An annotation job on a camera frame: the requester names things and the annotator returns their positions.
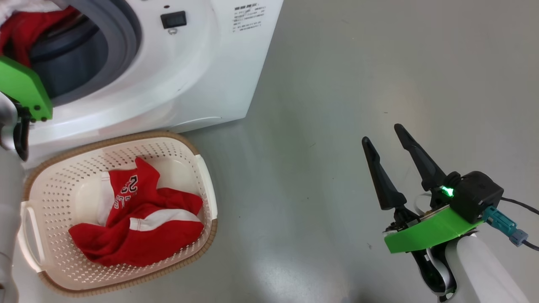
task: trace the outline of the basket handle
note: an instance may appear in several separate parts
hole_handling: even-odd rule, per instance
[[[204,162],[204,158],[200,155],[195,156],[197,159],[198,169],[200,171],[202,181],[206,188],[206,197],[208,197],[208,205],[210,206],[211,219],[217,219],[217,199],[215,198],[215,190],[213,189],[213,183],[211,182],[210,172]]]
[[[28,242],[28,235],[26,232],[26,220],[27,215],[29,214],[30,222],[32,223],[33,234],[36,240],[36,247],[39,254],[39,260],[36,259],[36,256],[33,254],[30,249],[30,244]],[[17,238],[19,240],[20,249],[23,251],[23,256],[26,259],[26,262],[30,265],[32,269],[36,272],[44,271],[44,266],[41,264],[45,260],[45,252],[43,249],[43,243],[41,241],[41,236],[39,235],[39,229],[37,226],[36,213],[32,206],[30,206],[30,201],[25,201],[20,206],[20,217],[21,217],[21,226]]]

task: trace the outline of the basket rim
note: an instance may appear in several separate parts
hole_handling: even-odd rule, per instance
[[[113,138],[113,139],[103,140],[103,141],[96,142],[96,143],[91,143],[91,144],[76,148],[74,150],[68,151],[66,153],[60,154],[58,156],[55,156],[55,157],[43,162],[38,167],[36,167],[31,172],[31,174],[28,176],[28,178],[26,179],[26,181],[24,183],[23,200],[27,201],[30,198],[30,191],[31,191],[32,186],[33,186],[34,182],[36,181],[37,177],[45,169],[47,169],[48,167],[50,167],[50,166],[52,166],[54,164],[57,164],[57,163],[59,163],[61,161],[64,161],[66,159],[70,159],[72,157],[75,157],[75,156],[78,156],[78,155],[81,155],[81,154],[84,154],[84,153],[87,153],[87,152],[94,151],[96,149],[101,149],[101,148],[104,148],[104,147],[108,147],[108,146],[112,146],[112,145],[116,145],[116,144],[127,143],[127,142],[132,142],[132,141],[138,141],[138,140],[144,140],[144,139],[155,139],[155,138],[161,138],[161,137],[166,137],[166,138],[171,138],[171,139],[178,140],[178,141],[182,142],[183,144],[185,144],[193,152],[193,154],[195,156],[200,154],[198,152],[198,150],[196,149],[196,147],[193,144],[191,144],[191,142],[189,142],[184,136],[179,135],[179,134],[175,134],[175,133],[171,133],[171,132],[165,132],[165,131],[144,132],[144,133],[126,135],[126,136],[117,137],[117,138]],[[120,282],[120,283],[116,283],[116,284],[111,284],[111,285],[108,285],[108,286],[89,288],[89,289],[86,289],[86,290],[71,290],[71,289],[64,288],[64,287],[56,284],[56,282],[54,282],[54,280],[51,279],[51,277],[46,273],[46,271],[39,272],[38,277],[49,289],[55,291],[56,293],[62,294],[62,295],[67,296],[67,297],[72,297],[72,298],[88,297],[88,296],[104,294],[104,293],[108,293],[108,292],[112,292],[112,291],[116,291],[116,290],[122,290],[122,289],[125,289],[125,288],[128,288],[128,287],[131,287],[131,286],[138,285],[138,284],[143,283],[143,282],[153,280],[153,279],[158,278],[158,277],[162,277],[165,274],[168,274],[168,273],[170,273],[172,271],[178,270],[179,268],[182,268],[185,265],[191,264],[194,261],[198,260],[210,248],[211,244],[213,243],[213,240],[215,239],[215,235],[217,233],[217,225],[218,225],[217,219],[213,219],[212,222],[211,222],[210,235],[209,235],[208,239],[206,240],[206,243],[204,243],[204,245],[193,256],[191,256],[191,257],[189,257],[189,258],[187,258],[185,260],[182,260],[180,262],[174,263],[174,264],[172,264],[172,265],[170,265],[168,267],[162,268],[162,269],[160,269],[158,271],[145,274],[145,275],[143,275],[141,277],[138,277],[138,278],[134,278],[134,279],[127,280],[127,281]]]

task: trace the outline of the black cable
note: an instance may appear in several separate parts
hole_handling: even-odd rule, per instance
[[[524,207],[525,209],[527,209],[527,210],[529,210],[529,211],[535,213],[536,215],[539,215],[539,210],[537,210],[536,208],[533,208],[533,207],[531,207],[531,206],[529,206],[529,205],[527,205],[527,204],[524,204],[524,203],[522,203],[522,202],[519,202],[519,201],[517,201],[517,200],[508,199],[508,198],[504,198],[504,197],[502,197],[501,200],[507,201],[507,202],[511,202],[511,203],[516,204],[516,205],[520,205],[520,206]]]
[[[533,208],[527,204],[524,204],[522,202],[519,202],[517,200],[514,200],[514,199],[509,199],[509,198],[504,198],[502,197],[500,200],[502,201],[507,201],[507,202],[511,202],[511,203],[514,203],[516,205],[519,205],[519,206],[522,206],[524,207],[525,209],[535,213],[536,215],[539,215],[539,210],[537,210],[536,208]],[[536,251],[539,251],[539,246],[536,246],[536,245],[533,245],[532,243],[528,242],[527,240],[524,240],[522,241],[522,244],[526,245],[527,247],[533,249],[533,250],[536,250]]]
[[[532,243],[530,243],[530,242],[528,242],[526,240],[522,241],[522,244],[526,245],[527,247],[529,247],[529,248],[531,248],[533,250],[539,251],[539,246],[535,246],[535,245],[533,245]]]

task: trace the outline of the washing machine drum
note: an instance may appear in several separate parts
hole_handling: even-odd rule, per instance
[[[30,51],[32,69],[54,106],[85,97],[116,80],[141,42],[125,0],[65,0],[81,14],[44,33]]]

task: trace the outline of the blue connector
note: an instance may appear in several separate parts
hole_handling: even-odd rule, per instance
[[[522,231],[521,229],[516,228],[516,223],[504,215],[501,211],[496,209],[493,206],[489,206],[483,212],[483,221],[488,225],[496,228],[497,230],[503,232],[504,235],[509,237],[511,243],[515,246],[522,245],[524,240],[528,239],[528,234]]]

